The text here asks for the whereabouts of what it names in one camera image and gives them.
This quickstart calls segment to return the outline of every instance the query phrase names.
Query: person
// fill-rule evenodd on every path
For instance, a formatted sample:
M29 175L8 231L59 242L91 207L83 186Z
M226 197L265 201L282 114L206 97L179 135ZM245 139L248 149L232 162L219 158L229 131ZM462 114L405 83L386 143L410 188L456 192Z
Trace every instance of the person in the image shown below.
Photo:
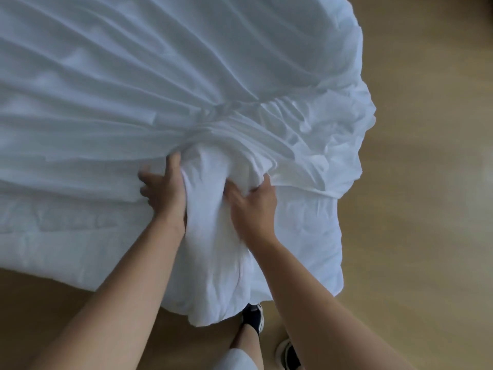
M137 368L185 234L180 154L167 158L164 175L144 169L139 179L145 184L141 193L154 211L151 222L31 370ZM277 240L276 189L267 174L246 197L231 181L225 183L224 195L234 227L262 269L290 337L276 351L281 368L413 369ZM263 321L261 305L245 308L243 324L216 369L263 369L259 342Z

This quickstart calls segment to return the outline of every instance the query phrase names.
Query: person's left hand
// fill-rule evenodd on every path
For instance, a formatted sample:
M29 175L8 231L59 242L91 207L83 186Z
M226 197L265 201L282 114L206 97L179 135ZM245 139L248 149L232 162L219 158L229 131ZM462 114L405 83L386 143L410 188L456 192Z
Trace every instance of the person's left hand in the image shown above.
M154 217L166 217L185 229L186 226L186 192L180 170L181 156L175 152L166 157L164 175L152 174L149 166L139 171L139 180L145 186L140 189L142 196L147 197L154 210Z

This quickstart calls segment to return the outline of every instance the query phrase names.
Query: wooden floor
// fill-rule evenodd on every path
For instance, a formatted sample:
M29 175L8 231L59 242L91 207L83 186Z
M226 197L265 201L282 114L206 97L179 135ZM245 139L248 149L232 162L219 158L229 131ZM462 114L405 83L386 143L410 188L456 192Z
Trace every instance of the wooden floor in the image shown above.
M420 369L493 368L493 17L486 0L350 0L377 124L339 205L341 301ZM0 271L0 368L51 339L88 292ZM266 305L267 369L286 335ZM140 369L207 368L233 318L161 311Z

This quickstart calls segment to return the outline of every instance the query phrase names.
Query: shoe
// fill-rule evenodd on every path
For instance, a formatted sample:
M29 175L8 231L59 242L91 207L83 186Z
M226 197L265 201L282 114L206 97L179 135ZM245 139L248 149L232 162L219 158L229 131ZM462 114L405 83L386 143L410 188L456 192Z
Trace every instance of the shoe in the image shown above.
M264 329L264 310L262 305L250 305L248 304L242 311L243 324L252 326L257 334L260 334Z
M296 370L301 366L290 339L286 339L278 345L275 358L276 364L281 370Z

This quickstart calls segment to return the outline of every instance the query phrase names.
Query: white shorts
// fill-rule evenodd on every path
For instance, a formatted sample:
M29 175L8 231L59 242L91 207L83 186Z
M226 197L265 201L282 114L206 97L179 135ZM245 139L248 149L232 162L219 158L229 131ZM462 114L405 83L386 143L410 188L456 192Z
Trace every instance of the white shorts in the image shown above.
M241 349L232 348L226 352L213 370L258 370L255 362Z

